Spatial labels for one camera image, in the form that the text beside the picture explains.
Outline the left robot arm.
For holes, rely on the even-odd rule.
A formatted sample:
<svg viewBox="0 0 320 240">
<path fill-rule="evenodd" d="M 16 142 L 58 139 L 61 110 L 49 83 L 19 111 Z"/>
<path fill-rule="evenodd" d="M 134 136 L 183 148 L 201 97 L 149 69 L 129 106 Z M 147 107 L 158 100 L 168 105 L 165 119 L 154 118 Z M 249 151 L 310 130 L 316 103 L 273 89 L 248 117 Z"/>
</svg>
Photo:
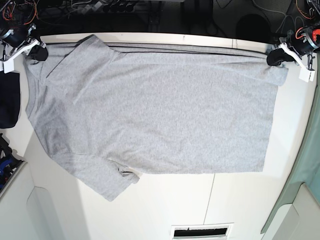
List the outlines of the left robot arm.
<svg viewBox="0 0 320 240">
<path fill-rule="evenodd" d="M 311 71 L 313 53 L 320 50 L 320 2 L 295 0 L 294 6 L 308 24 L 289 30 L 286 35 L 281 35 L 279 44 L 268 53 L 266 62 L 269 66 L 280 66 L 284 62 L 297 64 L 303 56 L 307 56 L 306 69 Z"/>
</svg>

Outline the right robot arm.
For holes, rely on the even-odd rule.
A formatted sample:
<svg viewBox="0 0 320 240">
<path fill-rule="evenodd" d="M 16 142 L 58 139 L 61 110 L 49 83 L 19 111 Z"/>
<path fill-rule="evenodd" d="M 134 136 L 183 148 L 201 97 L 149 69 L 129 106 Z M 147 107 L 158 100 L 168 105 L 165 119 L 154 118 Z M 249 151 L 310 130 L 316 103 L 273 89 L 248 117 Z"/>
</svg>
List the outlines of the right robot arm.
<svg viewBox="0 0 320 240">
<path fill-rule="evenodd" d="M 15 53 L 32 60 L 45 61 L 48 56 L 46 44 L 39 36 L 34 20 L 38 18 L 36 0 L 2 0 L 0 2 L 0 44 L 2 62 L 8 61 Z"/>
</svg>

